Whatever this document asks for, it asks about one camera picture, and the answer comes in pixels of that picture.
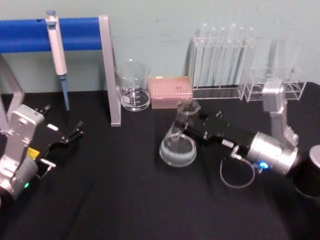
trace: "glass beaker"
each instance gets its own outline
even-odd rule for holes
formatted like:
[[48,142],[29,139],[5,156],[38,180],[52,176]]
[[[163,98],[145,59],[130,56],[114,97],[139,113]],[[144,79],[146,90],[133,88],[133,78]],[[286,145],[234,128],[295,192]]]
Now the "glass beaker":
[[130,59],[115,68],[120,85],[121,105],[133,112],[150,105],[148,78],[150,69],[142,62]]
[[[192,117],[198,113],[200,108],[200,105],[194,100],[181,102],[177,105],[175,120],[182,124],[192,125]],[[173,123],[161,142],[160,157],[170,166],[185,167],[196,159],[196,142],[183,132],[183,127],[178,127]]]

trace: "pipette stand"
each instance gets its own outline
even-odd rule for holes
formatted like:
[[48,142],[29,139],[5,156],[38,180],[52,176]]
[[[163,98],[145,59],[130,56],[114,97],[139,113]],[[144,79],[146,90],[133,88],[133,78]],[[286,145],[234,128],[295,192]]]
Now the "pipette stand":
[[2,54],[0,54],[0,75],[2,75],[5,80],[7,80],[11,90],[13,91],[13,97],[7,112],[0,96],[0,129],[2,132],[5,132],[9,127],[11,114],[22,104],[25,97],[25,92],[21,88]]
[[[102,50],[111,126],[121,126],[120,90],[114,74],[114,55],[107,15],[60,18],[65,51]],[[50,52],[45,19],[0,20],[0,53]]]

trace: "black table surface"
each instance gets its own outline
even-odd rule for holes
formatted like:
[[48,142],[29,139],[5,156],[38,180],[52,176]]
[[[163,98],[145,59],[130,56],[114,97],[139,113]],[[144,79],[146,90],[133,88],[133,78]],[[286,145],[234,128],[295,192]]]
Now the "black table surface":
[[[292,183],[265,171],[242,190],[226,187],[219,166],[228,152],[198,147],[196,160],[173,168],[160,159],[163,136],[175,109],[129,112],[111,127],[106,92],[27,94],[32,108],[52,105],[46,120],[66,133],[84,121],[84,136],[48,159],[58,167],[31,184],[2,213],[5,240],[319,240],[320,205],[299,195]],[[271,133],[262,102],[201,100],[209,113],[245,130]],[[304,150],[320,144],[320,86],[308,83],[300,101],[288,103],[288,124]],[[248,169],[229,162],[224,172],[235,183]]]

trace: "test tube rack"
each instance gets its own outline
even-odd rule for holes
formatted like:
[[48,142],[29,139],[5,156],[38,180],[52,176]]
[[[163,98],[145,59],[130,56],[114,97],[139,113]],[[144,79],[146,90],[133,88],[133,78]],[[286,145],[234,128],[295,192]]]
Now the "test tube rack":
[[[252,68],[245,85],[244,97],[249,101],[262,101],[263,89],[267,81],[274,76],[280,76],[281,68]],[[286,67],[284,83],[284,98],[286,100],[300,100],[306,86],[306,79],[300,67]]]
[[253,28],[213,27],[192,38],[188,76],[193,99],[243,99],[259,39]]

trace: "metal stand leg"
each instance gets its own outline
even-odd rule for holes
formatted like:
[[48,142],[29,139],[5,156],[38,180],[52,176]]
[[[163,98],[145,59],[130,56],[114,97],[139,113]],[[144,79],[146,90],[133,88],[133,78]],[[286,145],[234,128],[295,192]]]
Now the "metal stand leg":
[[113,56],[112,37],[107,15],[99,16],[99,29],[101,38],[101,47],[103,54],[104,71],[106,86],[108,91],[109,108],[111,115],[111,126],[121,126],[121,102],[119,87],[116,86],[115,63]]
[[11,114],[15,111],[23,102],[25,97],[25,92],[21,88],[20,84],[16,80],[12,70],[7,64],[4,57],[0,54],[0,73],[8,81],[12,91],[13,98],[11,100],[8,112],[6,113],[3,101],[0,97],[0,129],[6,131],[8,129],[8,122],[10,120]]

